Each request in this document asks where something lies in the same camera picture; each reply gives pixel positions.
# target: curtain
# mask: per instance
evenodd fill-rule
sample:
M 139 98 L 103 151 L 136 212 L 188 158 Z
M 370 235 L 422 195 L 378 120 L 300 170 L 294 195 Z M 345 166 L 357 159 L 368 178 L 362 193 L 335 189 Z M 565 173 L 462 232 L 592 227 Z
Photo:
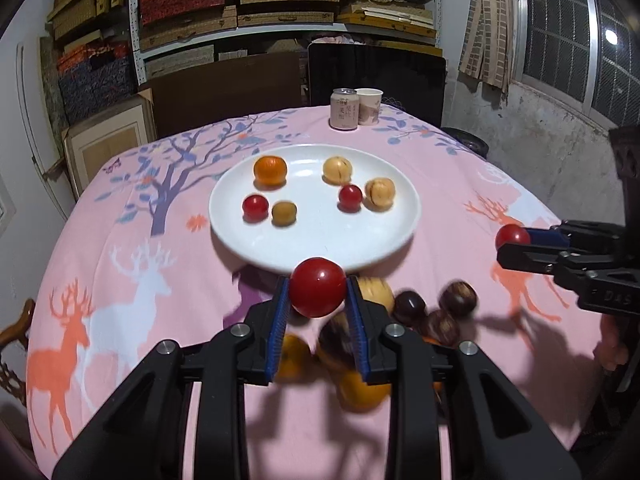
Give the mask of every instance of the curtain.
M 459 70 L 501 88 L 509 86 L 511 0 L 471 0 Z

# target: shelf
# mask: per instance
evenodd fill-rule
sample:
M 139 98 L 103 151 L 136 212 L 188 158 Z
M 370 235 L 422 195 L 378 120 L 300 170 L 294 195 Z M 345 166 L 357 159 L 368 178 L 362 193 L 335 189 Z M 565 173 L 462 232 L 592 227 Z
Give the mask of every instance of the shelf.
M 350 32 L 353 34 L 377 34 L 379 36 L 388 36 L 391 38 L 399 38 L 401 40 L 419 41 L 424 44 L 435 44 L 432 38 L 418 36 L 417 34 L 408 34 L 389 28 L 369 27 L 368 25 L 347 25 L 345 23 L 283 23 L 277 25 L 255 25 L 253 27 L 230 28 L 229 30 L 220 30 L 202 36 L 195 36 L 187 41 L 175 41 L 166 45 L 158 46 L 144 52 L 140 52 L 142 59 L 150 59 L 155 56 L 162 56 L 174 50 L 193 46 L 199 43 L 207 43 L 209 41 L 222 40 L 223 38 L 232 38 L 235 36 L 247 36 L 251 34 L 265 34 L 268 32 L 313 32 L 313 31 L 330 31 L 330 32 Z

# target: black screen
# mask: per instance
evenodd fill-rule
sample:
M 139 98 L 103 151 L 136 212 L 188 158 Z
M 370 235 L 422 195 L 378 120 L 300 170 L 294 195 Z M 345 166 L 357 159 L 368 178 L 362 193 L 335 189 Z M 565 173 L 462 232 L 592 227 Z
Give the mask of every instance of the black screen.
M 384 46 L 312 43 L 309 91 L 312 106 L 327 105 L 334 88 L 377 88 L 382 102 L 440 127 L 444 58 Z

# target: pink cloth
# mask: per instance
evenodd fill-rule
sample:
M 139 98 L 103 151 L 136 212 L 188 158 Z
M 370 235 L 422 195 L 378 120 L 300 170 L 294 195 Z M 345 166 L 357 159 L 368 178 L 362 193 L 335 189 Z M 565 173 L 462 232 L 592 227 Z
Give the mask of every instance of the pink cloth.
M 494 248 L 502 224 L 547 227 L 558 219 L 506 174 L 400 110 L 383 105 L 377 126 L 351 133 L 331 130 L 328 114 L 299 108 L 222 121 L 102 168 L 56 245 L 31 329 L 29 420 L 45 474 L 158 340 L 209 340 L 223 319 L 242 317 L 241 298 L 261 297 L 232 276 L 243 263 L 212 236 L 209 195 L 242 158 L 308 142 L 380 156 L 414 183 L 423 211 L 413 240 L 364 274 L 386 277 L 394 290 L 414 288 L 429 305 L 450 280 L 471 283 L 480 302 L 465 336 L 571 445 L 599 384 L 592 355 L 599 316 L 580 311 L 572 293 L 543 276 L 501 269 Z M 510 315 L 521 308 L 518 330 Z M 313 320 L 290 330 L 314 348 L 321 326 Z M 254 479 L 383 478 L 388 403 L 353 415 L 341 412 L 328 381 L 248 386 L 246 420 Z M 444 458 L 444 478 L 448 469 Z

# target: white deer print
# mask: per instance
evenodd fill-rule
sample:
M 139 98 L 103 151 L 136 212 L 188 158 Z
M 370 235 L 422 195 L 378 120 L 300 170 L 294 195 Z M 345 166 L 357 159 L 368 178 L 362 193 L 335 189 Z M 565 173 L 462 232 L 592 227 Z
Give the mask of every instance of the white deer print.
M 478 176 L 485 182 L 511 186 L 520 192 L 520 196 L 509 205 L 505 215 L 519 220 L 524 226 L 528 227 L 531 227 L 538 219 L 542 219 L 549 225 L 558 223 L 558 218 L 532 192 L 493 164 L 487 163 L 484 167 L 484 172 L 478 171 Z
M 151 254 L 148 240 L 131 255 L 131 269 L 126 269 L 118 262 L 118 248 L 110 254 L 111 263 L 123 276 L 127 276 L 137 284 L 136 293 L 130 303 L 114 303 L 98 308 L 91 316 L 84 318 L 89 336 L 87 348 L 78 347 L 78 368 L 76 378 L 80 384 L 82 396 L 87 405 L 96 411 L 86 393 L 84 384 L 85 371 L 92 359 L 98 354 L 116 354 L 118 371 L 116 382 L 119 384 L 126 373 L 139 362 L 138 349 L 148 338 L 156 320 L 156 295 L 168 296 L 171 287 L 164 280 L 161 269 L 175 263 L 170 251 L 163 251 L 158 244 L 155 254 Z

